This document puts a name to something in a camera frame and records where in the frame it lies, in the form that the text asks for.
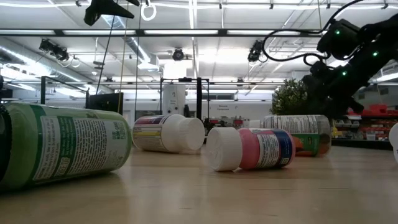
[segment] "ceiling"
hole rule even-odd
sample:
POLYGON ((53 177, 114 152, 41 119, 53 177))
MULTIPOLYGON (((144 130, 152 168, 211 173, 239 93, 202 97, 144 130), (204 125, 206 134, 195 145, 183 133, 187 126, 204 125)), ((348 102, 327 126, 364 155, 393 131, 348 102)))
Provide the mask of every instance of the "ceiling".
MULTIPOLYGON (((187 7, 192 0, 152 0, 152 3, 168 4, 187 7)), ((85 9, 88 1, 80 0, 82 7, 8 7, 1 6, 0 14, 2 21, 0 29, 109 29, 103 19, 92 27, 83 21, 85 9)), ((317 6, 316 0, 274 0, 274 9, 261 8, 258 6, 269 7, 270 1, 260 0, 223 0, 223 10, 218 8, 219 0, 197 0, 198 7, 209 6, 217 7, 211 9, 198 9, 197 13, 191 17, 194 20, 195 29, 319 29, 328 18, 336 11, 336 8, 325 9, 281 9, 277 6, 317 6)), ((333 5, 342 5, 347 0, 322 0, 322 6, 327 2, 333 5)), ((397 1, 387 1, 390 6, 398 6, 397 1)), ((75 0, 13 0, 0 3, 23 4, 23 5, 50 5, 75 3, 75 0)), ((358 6, 383 5, 384 1, 365 1, 358 6)), ((128 19, 126 24, 129 29, 190 29, 190 13, 188 9, 175 7, 157 6, 157 14, 151 21, 140 19, 140 10, 136 6, 129 6, 129 11, 136 15, 135 19, 128 19)), ((396 14, 398 9, 388 7, 387 9, 351 9, 345 10, 339 19, 346 19, 357 26, 368 23, 383 21, 396 14)), ((147 17, 152 13, 152 9, 145 10, 147 17)), ((27 48, 38 54, 41 37, 7 37, 18 45, 27 48)), ((308 73, 309 67, 302 59, 285 62, 282 65, 278 62, 268 61, 264 64, 256 64, 254 67, 248 63, 247 57, 249 49, 258 37, 196 37, 194 43, 197 45, 198 53, 198 77, 209 78, 229 82, 236 81, 237 78, 244 78, 247 82, 267 82, 281 81, 285 78, 301 78, 308 73)), ((98 75, 94 76, 93 61, 102 61, 108 38, 98 38, 98 49, 95 50, 96 39, 94 37, 51 37, 50 40, 62 47, 66 47, 68 52, 79 58, 81 64, 77 68, 69 66, 81 75, 92 80, 97 80, 98 75)), ((139 45, 147 52, 156 54, 159 63, 172 62, 170 52, 175 48, 182 48, 187 55, 193 55, 193 40, 191 37, 141 37, 137 38, 139 45)), ((287 58, 303 52, 316 52, 319 38, 313 37, 277 37, 270 45, 269 51, 273 57, 287 58)), ((134 52, 126 46, 123 61, 124 41, 120 37, 112 37, 109 41, 108 54, 105 59, 103 77, 114 77, 118 79, 123 71, 124 77, 138 77, 141 81, 159 80, 159 72, 149 72, 137 69, 137 57, 134 52)), ((44 57, 56 61, 49 55, 44 57)), ((188 67, 187 75, 194 76, 192 60, 187 60, 184 64, 188 67)))

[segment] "white bottle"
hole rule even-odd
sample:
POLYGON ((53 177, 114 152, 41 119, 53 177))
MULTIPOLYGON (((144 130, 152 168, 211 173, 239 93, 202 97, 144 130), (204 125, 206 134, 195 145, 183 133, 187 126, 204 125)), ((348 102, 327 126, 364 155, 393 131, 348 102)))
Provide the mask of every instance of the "white bottle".
POLYGON ((132 129, 134 145, 145 151, 196 151, 204 140, 205 127, 202 121, 180 114, 141 117, 132 129))
POLYGON ((394 150, 394 157, 398 162, 398 123, 396 123, 391 129, 388 135, 388 139, 390 140, 392 150, 394 150))

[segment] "product label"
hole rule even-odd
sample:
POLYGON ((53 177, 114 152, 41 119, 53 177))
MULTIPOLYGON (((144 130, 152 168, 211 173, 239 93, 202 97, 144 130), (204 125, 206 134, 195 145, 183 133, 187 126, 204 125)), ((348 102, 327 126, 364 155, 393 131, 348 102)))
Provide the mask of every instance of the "product label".
POLYGON ((257 136, 260 156, 257 169, 282 167, 292 158, 293 144, 289 135, 279 129, 250 129, 257 136))
POLYGON ((264 121, 265 128, 279 128, 289 132, 296 145, 296 152, 309 151, 318 154, 319 132, 314 115, 270 116, 264 121))
POLYGON ((33 181, 120 167, 127 151, 122 121, 41 116, 42 148, 33 181))
POLYGON ((134 144, 148 151, 168 152, 162 142, 162 127, 171 115, 147 116, 139 118, 132 130, 134 144))

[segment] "table surface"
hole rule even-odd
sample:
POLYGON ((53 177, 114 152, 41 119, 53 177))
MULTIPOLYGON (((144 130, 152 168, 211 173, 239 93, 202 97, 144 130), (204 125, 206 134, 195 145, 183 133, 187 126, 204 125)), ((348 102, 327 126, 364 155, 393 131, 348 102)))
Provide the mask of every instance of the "table surface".
POLYGON ((281 170, 213 172, 203 155, 134 151, 121 169, 0 195, 1 223, 397 223, 392 151, 333 147, 281 170))

